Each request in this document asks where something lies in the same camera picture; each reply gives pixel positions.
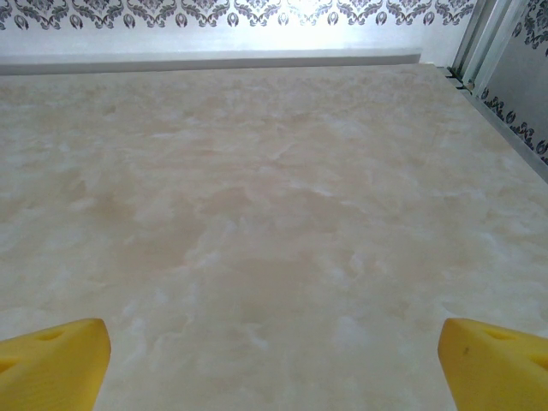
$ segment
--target beige marble tile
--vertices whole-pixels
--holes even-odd
[[[548,336],[548,187],[434,67],[0,78],[0,338],[103,318],[96,409],[450,410]]]

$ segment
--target yellow plastic part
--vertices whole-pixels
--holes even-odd
[[[459,411],[548,410],[548,340],[448,319],[438,355]]]
[[[0,342],[2,411],[91,411],[110,359],[101,319]]]

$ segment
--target marble floor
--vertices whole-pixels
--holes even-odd
[[[548,336],[548,187],[432,66],[0,77],[0,338],[100,317],[96,410],[454,409]]]

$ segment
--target hole in yellow plastic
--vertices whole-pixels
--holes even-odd
[[[501,332],[501,331],[498,331],[498,330],[485,330],[485,332],[497,339],[497,340],[515,340],[515,337],[514,336],[511,336],[510,334],[506,334],[504,332]]]
[[[9,370],[15,364],[17,364],[17,360],[13,358],[0,358],[0,374]]]
[[[41,334],[41,335],[37,336],[36,339],[40,340],[40,341],[50,341],[50,340],[54,340],[57,337],[61,336],[62,333],[63,332],[60,331],[60,330],[51,331],[51,332],[47,332],[45,334]]]
[[[535,364],[542,366],[546,371],[548,371],[548,356],[534,356],[530,357],[531,361]]]

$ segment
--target wall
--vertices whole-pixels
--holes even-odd
[[[448,66],[475,2],[0,0],[0,64],[418,50]]]
[[[548,1],[527,3],[480,98],[548,164]]]

